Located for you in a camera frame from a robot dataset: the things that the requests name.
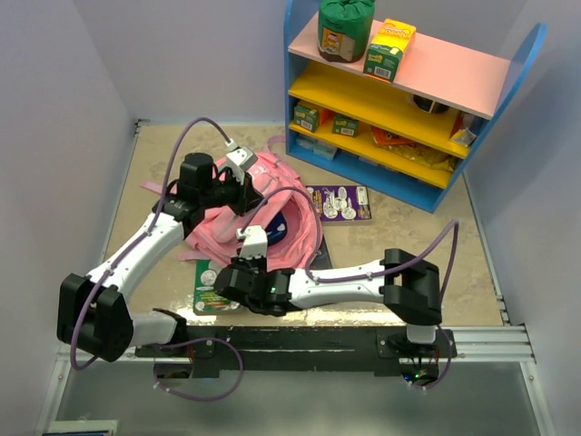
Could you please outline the pink student backpack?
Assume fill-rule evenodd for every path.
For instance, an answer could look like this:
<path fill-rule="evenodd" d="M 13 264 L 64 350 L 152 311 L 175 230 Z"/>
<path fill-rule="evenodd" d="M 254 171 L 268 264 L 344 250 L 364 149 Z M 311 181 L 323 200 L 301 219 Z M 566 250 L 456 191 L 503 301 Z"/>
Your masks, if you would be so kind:
<path fill-rule="evenodd" d="M 251 219 L 252 225 L 266 227 L 277 213 L 283 213 L 287 221 L 286 237 L 267 249 L 270 271 L 304 267 L 322 239 L 319 216 L 311 210 L 310 201 L 304 197 L 308 191 L 300 175 L 270 149 L 272 144 L 282 140 L 281 136 L 269 139 L 265 148 L 256 153 L 258 162 L 249 170 L 253 186 L 261 194 L 266 195 L 281 187 L 284 189 L 273 195 Z M 228 264 L 241 247 L 236 231 L 247 219 L 235 215 L 228 207 L 208 210 L 185 240 L 190 250 L 180 253 L 178 259 L 181 262 L 211 260 L 220 266 Z"/>

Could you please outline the blue shark pencil case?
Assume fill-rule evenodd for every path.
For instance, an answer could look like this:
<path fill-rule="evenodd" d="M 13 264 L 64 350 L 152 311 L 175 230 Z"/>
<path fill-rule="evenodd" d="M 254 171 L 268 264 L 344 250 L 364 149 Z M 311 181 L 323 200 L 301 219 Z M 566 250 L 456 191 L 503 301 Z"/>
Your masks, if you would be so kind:
<path fill-rule="evenodd" d="M 281 242 L 287 235 L 287 221 L 283 213 L 277 213 L 265 228 L 267 243 L 273 246 Z"/>

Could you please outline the Tale of Two Cities book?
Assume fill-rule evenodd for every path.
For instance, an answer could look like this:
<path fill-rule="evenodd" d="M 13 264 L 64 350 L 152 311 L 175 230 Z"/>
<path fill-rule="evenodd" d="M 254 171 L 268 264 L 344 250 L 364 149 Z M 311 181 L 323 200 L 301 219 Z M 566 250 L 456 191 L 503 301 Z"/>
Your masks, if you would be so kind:
<path fill-rule="evenodd" d="M 321 239 L 320 247 L 310 264 L 310 268 L 312 270 L 328 270 L 333 268 L 325 237 L 322 237 Z"/>

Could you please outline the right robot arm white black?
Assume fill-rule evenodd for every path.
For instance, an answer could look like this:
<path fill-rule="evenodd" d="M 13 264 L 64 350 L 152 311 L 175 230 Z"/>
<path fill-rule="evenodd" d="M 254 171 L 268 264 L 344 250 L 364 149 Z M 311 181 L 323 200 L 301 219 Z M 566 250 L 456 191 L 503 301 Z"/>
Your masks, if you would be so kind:
<path fill-rule="evenodd" d="M 269 272 L 264 258 L 235 258 L 218 273 L 214 291 L 274 317 L 340 302 L 382 304 L 406 324 L 404 344 L 417 357 L 436 347 L 442 322 L 438 267 L 400 249 L 388 249 L 370 263 L 314 272 Z"/>

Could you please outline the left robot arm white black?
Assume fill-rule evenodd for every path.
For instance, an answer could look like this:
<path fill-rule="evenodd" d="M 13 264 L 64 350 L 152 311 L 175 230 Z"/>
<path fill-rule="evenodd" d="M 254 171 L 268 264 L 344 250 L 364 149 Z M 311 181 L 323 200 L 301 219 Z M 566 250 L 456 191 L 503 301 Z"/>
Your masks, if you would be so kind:
<path fill-rule="evenodd" d="M 238 216 L 262 196 L 253 186 L 251 167 L 258 158 L 246 147 L 226 154 L 216 165 L 208 154 L 187 154 L 175 180 L 166 180 L 145 223 L 115 254 L 85 275 L 69 274 L 61 283 L 57 337 L 94 360 L 114 362 L 126 349 L 157 345 L 168 356 L 182 354 L 188 334 L 178 315 L 154 310 L 130 314 L 127 303 L 150 270 L 202 222 L 206 211 L 228 207 Z"/>

